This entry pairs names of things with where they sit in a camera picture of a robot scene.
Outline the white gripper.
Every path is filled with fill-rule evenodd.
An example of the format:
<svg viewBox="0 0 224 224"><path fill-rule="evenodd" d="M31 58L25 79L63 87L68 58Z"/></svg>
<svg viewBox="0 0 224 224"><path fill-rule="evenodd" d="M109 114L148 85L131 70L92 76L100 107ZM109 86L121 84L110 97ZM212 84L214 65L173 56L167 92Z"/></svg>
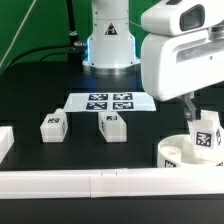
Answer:
<svg viewBox="0 0 224 224"><path fill-rule="evenodd" d="M211 41L201 30L176 37L149 34L141 47L145 92L166 101L182 96L188 121L201 119L193 91L224 81L224 38Z"/></svg>

